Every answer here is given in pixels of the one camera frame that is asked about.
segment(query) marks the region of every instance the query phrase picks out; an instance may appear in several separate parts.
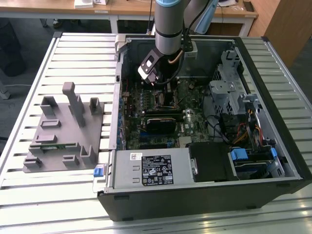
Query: blue latch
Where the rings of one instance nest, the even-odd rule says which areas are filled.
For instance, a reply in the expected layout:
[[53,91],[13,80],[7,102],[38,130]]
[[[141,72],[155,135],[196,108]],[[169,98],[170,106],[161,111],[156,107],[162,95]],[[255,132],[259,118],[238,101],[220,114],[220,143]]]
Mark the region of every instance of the blue latch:
[[271,154],[273,155],[274,158],[277,157],[277,152],[275,148],[271,148]]
[[104,176],[104,168],[103,167],[95,167],[93,171],[94,177],[103,177]]
[[237,148],[231,151],[232,160],[248,159],[245,149]]

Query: motherboard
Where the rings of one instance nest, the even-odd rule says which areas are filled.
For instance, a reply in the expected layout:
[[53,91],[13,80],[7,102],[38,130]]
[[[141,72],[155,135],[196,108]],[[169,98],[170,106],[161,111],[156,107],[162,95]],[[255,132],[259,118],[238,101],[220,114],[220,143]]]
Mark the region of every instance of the motherboard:
[[207,86],[180,79],[170,89],[144,89],[135,83],[123,92],[126,149],[184,148],[206,142],[209,132],[202,112]]

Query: gray plastic block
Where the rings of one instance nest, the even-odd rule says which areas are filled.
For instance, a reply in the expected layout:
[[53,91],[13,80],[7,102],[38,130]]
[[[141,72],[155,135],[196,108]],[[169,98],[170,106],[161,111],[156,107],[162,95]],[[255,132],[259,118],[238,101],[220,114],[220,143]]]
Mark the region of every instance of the gray plastic block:
[[42,166],[42,162],[37,157],[25,158],[24,166],[27,167],[28,169],[38,169]]
[[88,153],[86,152],[85,148],[82,146],[81,151],[80,151],[80,157],[82,158],[82,161],[84,163],[96,163],[97,161],[97,156],[94,153],[92,145],[90,145]]
[[80,111],[85,121],[85,125],[81,127],[68,103],[57,104],[51,100],[54,99],[48,98],[43,104],[50,104],[55,119],[48,118],[51,117],[50,112],[48,117],[45,113],[42,114],[29,146],[23,171],[29,173],[93,169],[98,162],[104,103],[93,98],[90,102],[81,103],[82,107],[79,107],[81,99],[75,96],[75,108]]
[[38,135],[36,143],[55,143],[58,140],[56,135]]
[[58,119],[44,120],[41,122],[41,128],[58,128],[61,123]]
[[86,124],[83,118],[84,108],[80,97],[77,97],[75,94],[75,84],[73,82],[65,82],[62,91],[68,97],[70,108],[76,117],[79,127],[84,127]]
[[64,155],[62,162],[66,167],[79,165],[79,160],[76,155]]
[[99,99],[97,97],[91,98],[89,107],[90,107],[90,111],[92,115],[98,114],[101,111],[101,105],[99,104]]
[[56,103],[54,97],[43,97],[41,102],[41,109],[47,118],[55,118],[53,108],[56,108],[58,104]]

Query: power supply label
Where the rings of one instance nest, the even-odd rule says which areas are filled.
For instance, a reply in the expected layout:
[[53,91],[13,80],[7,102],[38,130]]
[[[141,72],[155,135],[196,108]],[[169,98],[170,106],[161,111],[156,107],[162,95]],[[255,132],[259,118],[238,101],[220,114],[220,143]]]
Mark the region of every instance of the power supply label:
[[142,184],[144,186],[173,183],[171,155],[142,156]]

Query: red wire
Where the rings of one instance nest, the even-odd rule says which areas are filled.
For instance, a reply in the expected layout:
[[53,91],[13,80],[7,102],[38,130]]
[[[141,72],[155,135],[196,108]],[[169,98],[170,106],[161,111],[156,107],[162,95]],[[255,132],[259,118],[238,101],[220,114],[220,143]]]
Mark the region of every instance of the red wire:
[[239,130],[240,130],[240,127],[241,127],[242,125],[245,125],[245,124],[244,124],[244,123],[241,123],[241,124],[238,126],[238,129],[237,129],[237,136],[236,136],[236,137],[239,136]]

